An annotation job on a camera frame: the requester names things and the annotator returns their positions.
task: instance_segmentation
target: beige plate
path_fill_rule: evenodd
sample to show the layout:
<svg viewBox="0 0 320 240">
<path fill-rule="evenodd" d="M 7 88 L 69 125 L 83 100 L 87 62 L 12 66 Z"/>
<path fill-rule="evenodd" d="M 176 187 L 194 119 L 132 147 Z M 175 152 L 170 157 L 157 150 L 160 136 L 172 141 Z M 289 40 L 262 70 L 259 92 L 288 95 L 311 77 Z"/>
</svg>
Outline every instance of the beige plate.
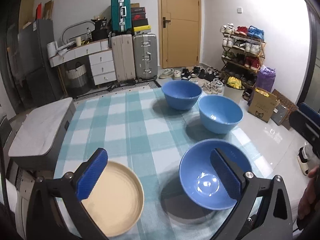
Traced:
<svg viewBox="0 0 320 240">
<path fill-rule="evenodd" d="M 108 161 L 89 197 L 81 202 L 100 230 L 111 237 L 135 225 L 142 213 L 144 193 L 133 171 Z"/>
</svg>

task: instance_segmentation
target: human hand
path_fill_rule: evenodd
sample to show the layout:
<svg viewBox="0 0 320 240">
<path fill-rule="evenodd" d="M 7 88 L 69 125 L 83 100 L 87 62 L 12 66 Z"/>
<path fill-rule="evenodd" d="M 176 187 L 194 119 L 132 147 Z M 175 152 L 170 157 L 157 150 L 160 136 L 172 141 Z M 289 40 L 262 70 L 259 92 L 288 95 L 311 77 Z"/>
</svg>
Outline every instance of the human hand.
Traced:
<svg viewBox="0 0 320 240">
<path fill-rule="evenodd" d="M 318 169 L 319 167 L 315 167 L 308 173 L 308 177 L 311 178 L 311 180 L 309 181 L 308 186 L 306 187 L 298 205 L 299 219 L 303 219 L 306 215 L 308 215 L 311 212 L 311 205 L 316 200 L 315 181 Z M 316 204 L 315 210 L 318 210 L 319 208 L 320 201 Z"/>
</svg>

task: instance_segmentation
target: blue bowl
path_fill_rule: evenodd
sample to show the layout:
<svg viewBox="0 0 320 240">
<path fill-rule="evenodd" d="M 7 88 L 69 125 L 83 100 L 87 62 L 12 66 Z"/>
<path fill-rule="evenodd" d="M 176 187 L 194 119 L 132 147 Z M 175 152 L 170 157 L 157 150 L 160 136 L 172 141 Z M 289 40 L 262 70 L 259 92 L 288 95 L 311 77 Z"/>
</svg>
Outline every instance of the blue bowl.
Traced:
<svg viewBox="0 0 320 240">
<path fill-rule="evenodd" d="M 218 134 L 230 132 L 243 118 L 238 104 L 230 98 L 216 95 L 199 100 L 199 113 L 204 127 Z"/>
<path fill-rule="evenodd" d="M 252 172 L 244 153 L 227 141 L 208 139 L 196 143 L 182 157 L 179 176 L 186 194 L 198 205 L 211 210 L 232 208 L 236 200 L 229 197 L 210 162 L 211 151 L 220 148 L 245 173 Z"/>
<path fill-rule="evenodd" d="M 177 110 L 189 110 L 202 93 L 201 87 L 187 81 L 170 81 L 163 85 L 162 92 L 169 106 Z"/>
</svg>

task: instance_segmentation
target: silver suitcase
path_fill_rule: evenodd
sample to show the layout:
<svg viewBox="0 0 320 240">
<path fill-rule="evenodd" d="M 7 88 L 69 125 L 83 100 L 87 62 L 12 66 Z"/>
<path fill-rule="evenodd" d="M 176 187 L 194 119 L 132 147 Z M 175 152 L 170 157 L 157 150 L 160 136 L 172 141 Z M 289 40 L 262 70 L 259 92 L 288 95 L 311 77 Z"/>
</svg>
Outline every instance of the silver suitcase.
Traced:
<svg viewBox="0 0 320 240">
<path fill-rule="evenodd" d="M 146 33 L 135 35 L 132 39 L 138 81 L 141 82 L 143 79 L 156 80 L 158 77 L 157 36 Z"/>
<path fill-rule="evenodd" d="M 135 79 L 132 35 L 115 36 L 111 38 L 111 42 L 117 81 Z"/>
</svg>

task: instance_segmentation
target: blue gripper pad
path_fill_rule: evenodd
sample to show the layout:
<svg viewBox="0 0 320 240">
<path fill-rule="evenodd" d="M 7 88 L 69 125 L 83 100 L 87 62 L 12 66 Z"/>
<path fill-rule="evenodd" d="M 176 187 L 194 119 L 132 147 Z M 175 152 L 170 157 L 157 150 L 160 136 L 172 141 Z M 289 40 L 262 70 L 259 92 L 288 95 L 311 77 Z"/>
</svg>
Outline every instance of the blue gripper pad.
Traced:
<svg viewBox="0 0 320 240">
<path fill-rule="evenodd" d="M 210 162 L 229 197 L 239 201 L 242 196 L 241 183 L 216 149 L 211 152 Z"/>
<path fill-rule="evenodd" d="M 102 149 L 77 182 L 76 196 L 79 201 L 89 197 L 107 163 L 108 154 Z"/>
</svg>

